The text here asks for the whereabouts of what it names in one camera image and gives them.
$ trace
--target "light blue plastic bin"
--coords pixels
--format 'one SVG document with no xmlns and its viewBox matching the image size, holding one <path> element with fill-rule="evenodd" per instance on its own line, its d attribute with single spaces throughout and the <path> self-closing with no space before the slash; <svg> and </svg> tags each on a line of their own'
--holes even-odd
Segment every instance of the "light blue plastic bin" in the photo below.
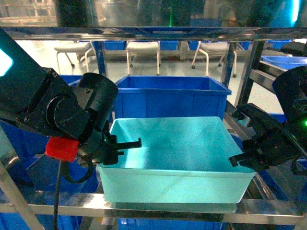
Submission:
<svg viewBox="0 0 307 230">
<path fill-rule="evenodd" d="M 219 117 L 117 119 L 118 142 L 142 139 L 116 165 L 99 165 L 106 200 L 133 203 L 238 203 L 255 172 L 232 167 L 242 153 Z"/>
</svg>

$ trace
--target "metal shelf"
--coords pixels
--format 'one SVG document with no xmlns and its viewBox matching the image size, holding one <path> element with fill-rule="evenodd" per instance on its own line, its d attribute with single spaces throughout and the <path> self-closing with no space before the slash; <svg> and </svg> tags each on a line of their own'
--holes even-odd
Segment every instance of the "metal shelf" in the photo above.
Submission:
<svg viewBox="0 0 307 230">
<path fill-rule="evenodd" d="M 44 205 L 43 201 L 53 199 L 54 193 L 38 191 L 29 207 L 35 214 L 52 215 L 53 206 Z M 17 212 L 3 196 L 0 196 L 0 209 L 2 212 Z M 238 204 L 109 203 L 103 194 L 86 193 L 61 193 L 59 215 L 282 225 L 296 225 L 304 218 L 292 201 L 242 199 Z"/>
</svg>

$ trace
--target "metal bar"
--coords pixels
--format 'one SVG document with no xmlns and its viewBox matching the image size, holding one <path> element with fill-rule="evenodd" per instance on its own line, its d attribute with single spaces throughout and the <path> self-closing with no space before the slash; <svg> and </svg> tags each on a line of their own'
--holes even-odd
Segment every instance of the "metal bar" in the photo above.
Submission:
<svg viewBox="0 0 307 230">
<path fill-rule="evenodd" d="M 96 51 L 98 71 L 102 76 L 108 77 L 106 62 L 105 62 L 105 48 L 102 41 L 93 41 L 93 47 Z"/>
<path fill-rule="evenodd" d="M 253 181 L 263 199 L 276 200 L 276 196 L 258 173 L 254 176 Z"/>
<path fill-rule="evenodd" d="M 262 72 L 260 70 L 253 69 L 250 73 L 250 79 L 252 79 L 254 82 L 262 86 L 263 88 L 269 90 L 272 93 L 274 92 L 274 89 L 272 87 L 273 82 L 275 81 L 275 77 L 273 77 L 270 74 L 267 74 L 265 72 Z"/>
<path fill-rule="evenodd" d="M 301 222 L 294 228 L 294 230 L 306 230 L 307 229 L 307 214 L 304 216 Z"/>
<path fill-rule="evenodd" d="M 168 31 L 159 27 L 56 27 L 57 22 L 50 17 L 39 17 L 35 22 L 27 22 L 23 17 L 6 22 L 0 19 L 0 26 L 13 39 L 24 40 L 194 40 L 194 41 L 252 41 L 282 40 L 307 37 L 307 28 L 187 28 L 171 27 Z"/>
<path fill-rule="evenodd" d="M 48 203 L 53 196 L 52 192 L 39 191 L 29 206 L 36 214 L 51 215 L 53 206 L 42 203 Z M 16 212 L 2 199 L 0 210 Z M 59 215 L 282 225 L 296 225 L 304 218 L 292 201 L 242 199 L 238 204 L 109 203 L 103 194 L 85 193 L 60 193 Z"/>
<path fill-rule="evenodd" d="M 236 108 L 227 101 L 226 103 L 226 112 L 224 115 L 224 120 L 228 125 L 238 134 L 241 140 L 250 139 L 252 136 L 255 135 L 255 131 L 252 127 L 245 127 L 242 124 L 238 123 L 231 114 L 236 110 Z"/>
<path fill-rule="evenodd" d="M 250 58 L 245 63 L 241 81 L 239 84 L 238 94 L 236 96 L 235 106 L 246 104 L 249 99 L 253 80 L 249 78 L 252 69 L 257 69 L 264 46 L 264 41 L 254 42 Z"/>
<path fill-rule="evenodd" d="M 179 52 L 180 52 L 180 60 L 187 59 L 187 52 L 188 52 L 188 42 L 187 41 L 179 41 Z"/>
<path fill-rule="evenodd" d="M 5 193 L 9 201 L 12 203 L 12 210 L 20 214 L 26 224 L 32 230 L 44 230 L 36 215 L 28 206 L 27 201 L 18 190 L 14 181 L 11 179 L 3 164 L 0 162 L 0 188 Z"/>
<path fill-rule="evenodd" d="M 227 56 L 224 58 L 224 65 L 222 70 L 222 78 L 221 82 L 225 86 L 229 86 L 232 68 L 234 66 L 234 60 L 235 60 L 235 51 L 237 47 L 237 42 L 231 42 L 229 45 Z"/>
</svg>

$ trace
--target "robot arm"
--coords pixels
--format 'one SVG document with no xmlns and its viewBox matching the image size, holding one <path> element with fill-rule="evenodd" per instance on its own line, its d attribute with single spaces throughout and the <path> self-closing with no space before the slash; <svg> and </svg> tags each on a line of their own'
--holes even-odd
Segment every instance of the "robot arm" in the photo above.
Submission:
<svg viewBox="0 0 307 230">
<path fill-rule="evenodd" d="M 296 161 L 307 159 L 307 67 L 291 69 L 276 78 L 273 88 L 282 106 L 287 122 L 278 123 L 268 113 L 253 104 L 238 107 L 233 117 L 250 119 L 247 126 L 253 127 L 256 135 L 243 141 L 244 153 L 230 158 L 238 164 L 262 171 L 293 160 L 292 172 L 307 175 L 299 170 Z"/>
<path fill-rule="evenodd" d="M 117 163 L 120 150 L 142 146 L 140 139 L 119 144 L 109 133 L 107 117 L 118 93 L 112 81 L 86 73 L 71 88 L 53 69 L 40 67 L 1 28 L 0 37 L 0 60 L 7 63 L 0 65 L 1 120 L 51 136 L 47 155 L 62 161 L 78 155 L 89 173 L 94 164 Z"/>
</svg>

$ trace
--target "green light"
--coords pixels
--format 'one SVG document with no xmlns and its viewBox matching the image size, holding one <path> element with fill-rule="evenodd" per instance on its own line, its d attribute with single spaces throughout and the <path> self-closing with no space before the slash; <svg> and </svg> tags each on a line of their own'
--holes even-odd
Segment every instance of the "green light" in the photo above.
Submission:
<svg viewBox="0 0 307 230">
<path fill-rule="evenodd" d="M 3 77 L 6 72 L 12 67 L 13 60 L 0 49 L 0 77 Z"/>
</svg>

